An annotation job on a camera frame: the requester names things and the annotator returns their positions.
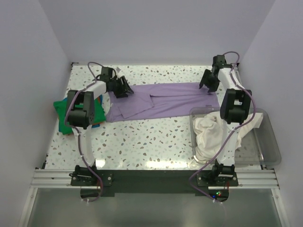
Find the purple t-shirt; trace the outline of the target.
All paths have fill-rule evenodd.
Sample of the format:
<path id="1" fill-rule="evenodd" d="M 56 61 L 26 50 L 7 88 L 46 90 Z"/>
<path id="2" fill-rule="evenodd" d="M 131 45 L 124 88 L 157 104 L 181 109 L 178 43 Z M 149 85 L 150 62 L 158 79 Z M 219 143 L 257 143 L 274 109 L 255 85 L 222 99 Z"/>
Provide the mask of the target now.
<path id="1" fill-rule="evenodd" d="M 109 93 L 108 122 L 149 120 L 189 115 L 194 107 L 219 107 L 216 93 L 198 83 L 163 83 L 132 86 L 133 94 L 116 98 Z"/>

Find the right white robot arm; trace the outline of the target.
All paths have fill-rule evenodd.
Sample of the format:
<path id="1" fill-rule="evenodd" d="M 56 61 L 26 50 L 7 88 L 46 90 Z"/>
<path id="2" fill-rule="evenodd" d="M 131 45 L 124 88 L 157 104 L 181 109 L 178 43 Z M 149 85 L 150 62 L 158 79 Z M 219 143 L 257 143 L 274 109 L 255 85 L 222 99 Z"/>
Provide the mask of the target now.
<path id="1" fill-rule="evenodd" d="M 215 155 L 215 163 L 211 170 L 211 181 L 217 186 L 223 185 L 228 177 L 235 173 L 234 153 L 240 127 L 249 115 L 251 91 L 244 89 L 232 75 L 237 64 L 228 64 L 225 55 L 213 57 L 212 69 L 205 70 L 199 88 L 207 87 L 208 93 L 217 91 L 223 85 L 225 95 L 220 107 L 220 118 L 223 121 L 223 142 Z"/>

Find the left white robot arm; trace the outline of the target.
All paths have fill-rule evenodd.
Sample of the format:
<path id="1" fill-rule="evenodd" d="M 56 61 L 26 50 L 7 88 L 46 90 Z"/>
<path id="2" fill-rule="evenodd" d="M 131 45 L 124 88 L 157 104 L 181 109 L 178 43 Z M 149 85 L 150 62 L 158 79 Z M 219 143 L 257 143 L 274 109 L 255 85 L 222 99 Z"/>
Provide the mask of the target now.
<path id="1" fill-rule="evenodd" d="M 80 158 L 85 170 L 81 179 L 86 185 L 94 185 L 98 174 L 93 170 L 96 159 L 91 144 L 91 129 L 95 119 L 95 100 L 103 94 L 112 92 L 116 98 L 134 94 L 125 76 L 118 76 L 115 69 L 101 67 L 101 74 L 92 73 L 93 81 L 80 90 L 70 90 L 67 94 L 64 124 L 72 129 Z"/>

